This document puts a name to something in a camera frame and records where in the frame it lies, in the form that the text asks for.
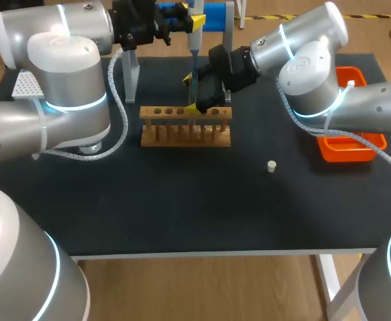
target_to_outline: orange tray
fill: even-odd
[[[336,76],[340,87],[345,88],[350,80],[355,81],[355,87],[367,85],[362,72],[356,67],[336,67]],[[355,134],[369,140],[382,150],[387,147],[387,141],[383,134],[367,132],[357,132]],[[350,137],[317,137],[317,142],[320,146],[321,155],[327,162],[331,163],[369,162],[376,156],[371,148]]]

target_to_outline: black table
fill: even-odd
[[[370,84],[385,80],[373,55],[338,55],[337,65],[359,67]],[[379,157],[325,162],[315,139],[288,117],[272,79],[232,95],[231,148],[141,148],[139,106],[186,106],[181,80],[190,60],[141,58],[140,66],[136,104],[126,105],[129,133],[115,154],[0,165],[0,189],[70,255],[330,252],[377,247],[391,234],[391,166]],[[116,68],[123,92],[121,73]],[[16,77],[5,72],[0,100],[11,99]],[[106,148],[122,128],[108,99]]]

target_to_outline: test tube rack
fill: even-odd
[[[228,121],[232,117],[231,107],[214,107],[200,114],[184,107],[141,106],[140,118],[144,119],[145,125],[140,144],[142,147],[229,147],[231,130]],[[188,120],[188,124],[172,123],[178,120]],[[203,124],[194,125],[194,121]]]

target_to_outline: wooden floor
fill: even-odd
[[[247,15],[300,14],[320,0],[248,0]],[[391,14],[391,0],[336,0],[343,14]],[[247,45],[280,21],[246,21],[235,47]],[[341,52],[375,53],[391,81],[391,19],[346,20],[350,42]],[[203,53],[221,40],[205,35]],[[186,36],[138,49],[140,56],[187,56]],[[0,79],[3,67],[0,60]],[[340,281],[357,255],[335,255]],[[91,288],[90,321],[325,320],[317,272],[309,256],[85,261]],[[357,320],[355,311],[347,320]]]

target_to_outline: white perforated plate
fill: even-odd
[[[43,92],[31,72],[21,71],[15,82],[12,96],[14,99],[43,99]]]

